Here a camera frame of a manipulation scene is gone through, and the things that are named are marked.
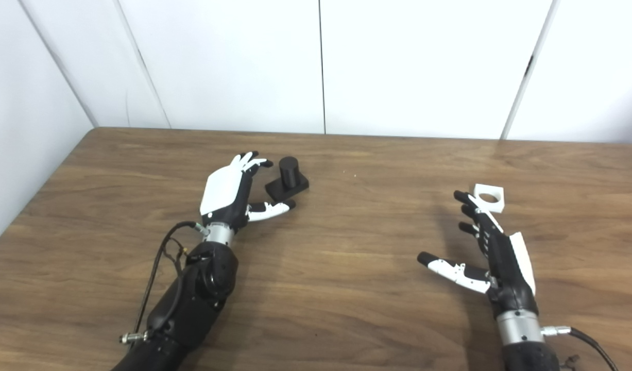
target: black cylinder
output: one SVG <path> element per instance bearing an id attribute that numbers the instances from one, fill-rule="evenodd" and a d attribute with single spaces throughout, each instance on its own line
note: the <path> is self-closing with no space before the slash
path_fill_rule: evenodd
<path id="1" fill-rule="evenodd" d="M 300 183 L 300 167 L 297 165 L 297 158 L 291 156 L 282 158 L 279 162 L 279 170 L 284 187 L 290 189 Z"/>

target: cable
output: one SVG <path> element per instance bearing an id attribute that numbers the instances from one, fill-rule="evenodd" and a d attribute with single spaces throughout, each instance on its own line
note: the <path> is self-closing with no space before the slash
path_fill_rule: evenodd
<path id="1" fill-rule="evenodd" d="M 165 327 L 167 322 L 169 322 L 169 319 L 172 317 L 172 315 L 176 311 L 176 308 L 179 306 L 179 301 L 181 300 L 181 293 L 183 289 L 183 270 L 181 268 L 181 256 L 183 252 L 185 251 L 185 247 L 183 247 L 181 245 L 181 242 L 179 242 L 174 237 L 170 238 L 170 240 L 176 242 L 176 244 L 179 246 L 179 252 L 176 254 L 175 259 L 172 258 L 172 256 L 170 256 L 169 254 L 167 254 L 166 249 L 165 249 L 165 252 L 163 252 L 163 254 L 165 254 L 165 256 L 167 256 L 174 263 L 174 268 L 176 268 L 176 275 L 177 275 L 177 280 L 179 283 L 176 288 L 176 294 L 174 294 L 174 301 L 172 301 L 172 306 L 170 306 L 169 310 L 167 311 L 167 314 L 165 314 L 165 316 L 162 317 L 162 320 L 160 321 L 160 323 L 149 331 L 149 336 L 153 335 L 155 331 L 158 331 L 159 329 L 162 329 L 163 327 Z"/>
<path id="2" fill-rule="evenodd" d="M 611 361 L 611 358 L 608 356 L 608 354 L 606 354 L 606 352 L 602 349 L 602 347 L 600 347 L 599 343 L 596 342 L 593 338 L 575 329 L 574 327 L 570 327 L 570 336 L 574 336 L 575 338 L 579 340 L 585 341 L 588 345 L 590 345 L 595 350 L 597 350 L 597 352 L 606 361 L 606 364 L 608 364 L 609 368 L 611 368 L 611 371 L 619 371 L 616 364 L 613 361 Z"/>
<path id="3" fill-rule="evenodd" d="M 153 280 L 156 279 L 156 273 L 158 272 L 158 264 L 160 264 L 160 258 L 162 258 L 163 254 L 166 253 L 165 248 L 167 246 L 167 242 L 169 242 L 169 240 L 172 239 L 172 234 L 174 234 L 176 230 L 186 227 L 186 226 L 196 229 L 196 225 L 197 224 L 192 221 L 177 223 L 175 226 L 172 227 L 172 229 L 169 230 L 169 232 L 167 232 L 167 234 L 165 235 L 165 238 L 162 239 L 162 242 L 160 243 L 160 247 L 158 248 L 158 253 L 156 254 L 156 258 L 153 261 L 153 268 L 151 268 L 151 275 L 149 277 L 148 283 L 146 284 L 146 290 L 144 291 L 144 296 L 142 297 L 142 304 L 140 305 L 140 310 L 139 310 L 139 313 L 137 314 L 137 320 L 135 322 L 135 328 L 133 330 L 133 333 L 136 333 L 137 331 L 139 331 L 140 325 L 142 324 L 142 319 L 144 317 L 144 310 L 146 310 L 146 303 L 148 302 L 149 295 L 151 294 L 151 287 L 153 287 Z"/>

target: black cable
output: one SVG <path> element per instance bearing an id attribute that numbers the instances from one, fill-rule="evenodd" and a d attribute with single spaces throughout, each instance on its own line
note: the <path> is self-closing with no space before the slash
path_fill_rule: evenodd
<path id="1" fill-rule="evenodd" d="M 135 322 L 135 328 L 133 330 L 133 333 L 136 333 L 137 331 L 140 330 L 142 319 L 144 317 L 144 310 L 146 310 L 146 303 L 148 302 L 149 295 L 151 294 L 151 287 L 153 287 L 153 280 L 156 279 L 156 273 L 158 272 L 158 264 L 160 264 L 160 258 L 162 258 L 162 255 L 166 253 L 165 248 L 167 246 L 167 242 L 169 242 L 169 240 L 172 238 L 172 234 L 174 234 L 176 230 L 178 230 L 179 228 L 186 227 L 186 226 L 189 226 L 190 228 L 194 228 L 196 226 L 196 223 L 191 222 L 191 221 L 177 223 L 175 226 L 172 227 L 172 229 L 169 230 L 169 232 L 167 232 L 167 234 L 165 235 L 165 238 L 163 238 L 162 242 L 160 243 L 160 247 L 158 248 L 158 253 L 156 254 L 156 258 L 153 261 L 153 268 L 151 268 L 151 275 L 149 277 L 148 283 L 146 284 L 146 290 L 144 291 L 144 296 L 142 297 L 142 304 L 140 305 L 140 310 L 139 310 L 139 313 L 137 314 L 137 320 Z"/>
<path id="2" fill-rule="evenodd" d="M 574 336 L 577 339 L 585 341 L 588 345 L 593 347 L 594 350 L 597 350 L 597 352 L 606 361 L 606 364 L 608 364 L 609 368 L 611 368 L 611 371 L 618 371 L 618 367 L 616 366 L 616 364 L 611 361 L 611 358 L 608 356 L 608 354 L 606 354 L 602 347 L 600 347 L 599 343 L 596 342 L 593 338 L 575 329 L 574 327 L 570 327 L 570 336 Z"/>

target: prosthetic hand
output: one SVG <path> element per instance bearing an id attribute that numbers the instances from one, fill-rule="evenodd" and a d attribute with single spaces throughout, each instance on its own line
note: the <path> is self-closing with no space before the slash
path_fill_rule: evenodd
<path id="1" fill-rule="evenodd" d="M 233 236 L 249 221 L 278 216 L 295 207 L 292 200 L 276 204 L 248 203 L 252 176 L 260 167 L 272 166 L 265 158 L 256 159 L 258 154 L 237 155 L 231 164 L 208 177 L 200 205 L 204 226 L 181 222 L 167 233 L 153 263 L 136 328 L 133 333 L 121 336 L 121 342 L 132 343 L 132 347 L 113 371 L 178 369 L 186 355 L 205 340 L 233 293 L 238 269 L 238 259 L 231 250 Z M 201 232 L 204 238 L 186 254 L 185 265 L 181 267 L 181 256 L 187 251 L 172 234 L 186 226 Z M 170 240 L 180 247 L 175 258 L 166 250 Z M 146 330 L 138 333 L 155 270 L 163 255 L 172 260 L 178 277 L 151 310 Z"/>
<path id="2" fill-rule="evenodd" d="M 252 176 L 259 167 L 273 165 L 265 158 L 255 158 L 257 155 L 256 151 L 237 155 L 229 166 L 210 174 L 199 208 L 203 225 L 224 223 L 238 232 L 248 221 L 262 221 L 295 207 L 292 200 L 278 204 L 248 204 Z"/>
<path id="3" fill-rule="evenodd" d="M 476 238 L 489 269 L 458 264 L 426 252 L 417 260 L 463 287 L 487 294 L 499 327 L 507 371 L 559 370 L 556 354 L 544 342 L 538 322 L 535 280 L 521 233 L 505 235 L 494 216 L 479 207 L 473 195 L 455 191 L 454 197 L 462 202 L 462 213 L 473 221 L 473 225 L 460 223 L 459 227 Z"/>

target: black forearm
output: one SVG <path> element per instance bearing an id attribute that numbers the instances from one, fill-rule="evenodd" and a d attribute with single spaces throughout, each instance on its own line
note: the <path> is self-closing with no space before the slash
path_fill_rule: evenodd
<path id="1" fill-rule="evenodd" d="M 219 242 L 202 242 L 149 313 L 147 340 L 134 343 L 113 371 L 175 371 L 198 348 L 235 286 L 238 260 Z"/>
<path id="2" fill-rule="evenodd" d="M 112 371 L 176 371 L 188 349 L 167 336 L 139 341 Z"/>
<path id="3" fill-rule="evenodd" d="M 559 371 L 556 353 L 545 343 L 524 341 L 504 345 L 506 371 Z"/>

